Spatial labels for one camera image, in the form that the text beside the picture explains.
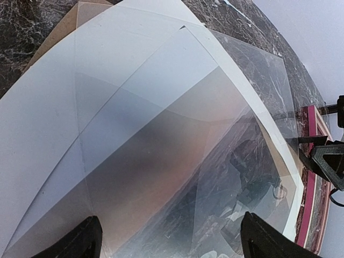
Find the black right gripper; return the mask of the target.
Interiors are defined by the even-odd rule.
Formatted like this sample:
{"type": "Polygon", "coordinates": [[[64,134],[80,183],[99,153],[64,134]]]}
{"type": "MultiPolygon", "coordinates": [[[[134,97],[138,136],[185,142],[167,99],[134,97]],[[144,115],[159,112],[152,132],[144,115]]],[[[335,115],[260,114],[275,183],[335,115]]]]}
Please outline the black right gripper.
{"type": "MultiPolygon", "coordinates": [[[[343,134],[343,95],[335,104],[325,105],[322,113],[329,120],[331,134],[343,134]]],[[[343,191],[343,142],[325,145],[327,139],[328,136],[324,135],[289,138],[289,145],[298,152],[299,159],[308,170],[323,172],[336,189],[343,191]],[[308,155],[300,148],[301,144],[312,144],[308,155]]]]}

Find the clear acrylic sheet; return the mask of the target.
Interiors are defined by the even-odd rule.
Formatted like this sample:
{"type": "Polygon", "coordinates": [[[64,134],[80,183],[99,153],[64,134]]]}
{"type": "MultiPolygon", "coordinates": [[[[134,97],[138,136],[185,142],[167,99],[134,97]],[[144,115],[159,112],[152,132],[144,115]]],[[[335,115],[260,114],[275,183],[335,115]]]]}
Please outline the clear acrylic sheet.
{"type": "Polygon", "coordinates": [[[221,33],[182,26],[128,78],[75,75],[85,185],[102,257],[240,257],[253,211],[282,233],[298,190],[265,107],[221,33]]]}

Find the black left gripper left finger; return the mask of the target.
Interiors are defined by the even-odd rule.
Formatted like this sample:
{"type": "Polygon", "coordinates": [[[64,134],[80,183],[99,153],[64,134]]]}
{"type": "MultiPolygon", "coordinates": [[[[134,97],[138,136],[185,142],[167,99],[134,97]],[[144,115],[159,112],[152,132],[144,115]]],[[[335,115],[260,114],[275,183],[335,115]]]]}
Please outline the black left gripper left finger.
{"type": "Polygon", "coordinates": [[[89,216],[52,246],[33,258],[99,258],[103,230],[97,216],[89,216]]]}

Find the light wooden picture frame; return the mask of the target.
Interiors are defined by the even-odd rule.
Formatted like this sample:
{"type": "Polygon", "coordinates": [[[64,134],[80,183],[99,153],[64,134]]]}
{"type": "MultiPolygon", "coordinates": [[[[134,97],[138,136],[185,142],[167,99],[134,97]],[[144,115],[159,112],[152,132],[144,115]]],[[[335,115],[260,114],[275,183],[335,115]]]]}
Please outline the light wooden picture frame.
{"type": "MultiPolygon", "coordinates": [[[[327,136],[329,140],[333,139],[316,106],[303,107],[299,117],[302,136],[327,136]]],[[[305,167],[302,168],[302,182],[304,191],[297,218],[295,243],[319,255],[327,225],[328,194],[332,185],[305,167]]]]}

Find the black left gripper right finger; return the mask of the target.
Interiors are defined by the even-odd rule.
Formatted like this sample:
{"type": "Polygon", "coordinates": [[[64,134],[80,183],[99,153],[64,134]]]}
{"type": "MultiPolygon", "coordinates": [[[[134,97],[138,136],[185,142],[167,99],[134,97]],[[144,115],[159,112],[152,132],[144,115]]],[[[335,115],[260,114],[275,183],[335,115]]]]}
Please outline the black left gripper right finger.
{"type": "Polygon", "coordinates": [[[254,213],[245,213],[240,235],[244,257],[318,257],[286,238],[254,213]]]}

